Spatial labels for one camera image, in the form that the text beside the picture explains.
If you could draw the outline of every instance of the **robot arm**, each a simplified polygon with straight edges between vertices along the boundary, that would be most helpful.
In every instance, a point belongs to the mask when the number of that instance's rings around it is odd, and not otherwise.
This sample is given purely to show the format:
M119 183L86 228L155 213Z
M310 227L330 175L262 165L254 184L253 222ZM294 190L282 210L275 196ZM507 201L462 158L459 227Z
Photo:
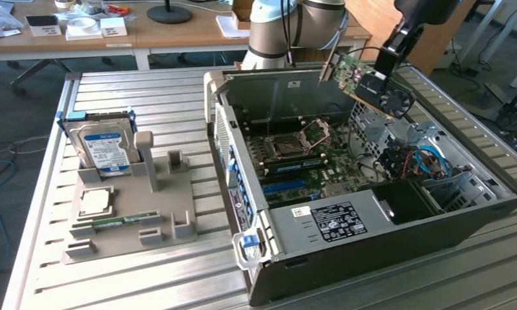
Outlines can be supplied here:
M329 49L335 45L337 30L346 30L347 11L343 0L289 0L283 19L289 18L290 46ZM285 64L279 0L254 0L250 13L249 50L242 60L243 70L281 68Z
M394 0L394 8L402 13L399 24L385 41L374 70L386 77L407 56L421 35L419 25L446 22L461 0ZM286 40L281 11L291 26L293 47L330 49L343 35L347 11L343 0L289 0L289 9L281 10L279 0L254 0L250 13L249 50L242 69L281 68L285 64Z

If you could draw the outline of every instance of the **graphics card fan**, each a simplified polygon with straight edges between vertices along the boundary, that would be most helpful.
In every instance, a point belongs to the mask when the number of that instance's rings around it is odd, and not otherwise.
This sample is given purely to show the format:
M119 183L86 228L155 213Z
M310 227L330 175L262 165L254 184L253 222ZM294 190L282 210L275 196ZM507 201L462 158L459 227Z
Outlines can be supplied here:
M411 108L413 98L398 89L389 89L379 97L379 108L394 118L402 118Z

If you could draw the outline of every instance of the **wooden desk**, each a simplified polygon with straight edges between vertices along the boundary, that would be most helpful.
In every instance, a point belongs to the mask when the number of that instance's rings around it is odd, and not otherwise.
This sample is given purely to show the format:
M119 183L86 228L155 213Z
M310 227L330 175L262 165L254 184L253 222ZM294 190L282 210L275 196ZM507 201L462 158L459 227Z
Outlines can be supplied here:
M66 41L64 36L32 37L28 29L24 28L19 35L0 38L0 61L131 55L135 57L136 69L148 70L150 54L246 50L247 48L247 39L226 39L221 34L215 16L229 14L186 7L191 11L192 19L178 25L163 25L146 17L147 9L159 3L131 2L119 5L128 6L135 17L126 22L127 36ZM200 3L199 6L219 11L230 10L227 5L218 3ZM23 22L24 16L47 15L56 10L51 0L34 0L32 3L15 3L12 16ZM369 32L351 18L341 45L359 48L369 38Z

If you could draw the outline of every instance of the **motherboard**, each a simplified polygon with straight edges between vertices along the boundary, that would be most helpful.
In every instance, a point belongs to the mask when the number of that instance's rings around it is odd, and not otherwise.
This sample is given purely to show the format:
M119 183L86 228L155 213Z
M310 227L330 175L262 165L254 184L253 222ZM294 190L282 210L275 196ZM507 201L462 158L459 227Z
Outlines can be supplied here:
M270 208L355 192L370 182L327 120L303 124L298 132L246 137Z

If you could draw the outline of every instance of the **lamp base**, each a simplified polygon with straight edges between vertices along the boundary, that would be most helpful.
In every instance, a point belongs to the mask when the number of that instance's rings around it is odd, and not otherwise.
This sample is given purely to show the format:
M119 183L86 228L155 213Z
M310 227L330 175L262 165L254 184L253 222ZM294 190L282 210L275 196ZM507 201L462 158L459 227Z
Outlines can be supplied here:
M179 24L191 19L190 11L178 6L170 6L170 11L166 12L164 6L155 6L147 10L150 20L160 24Z

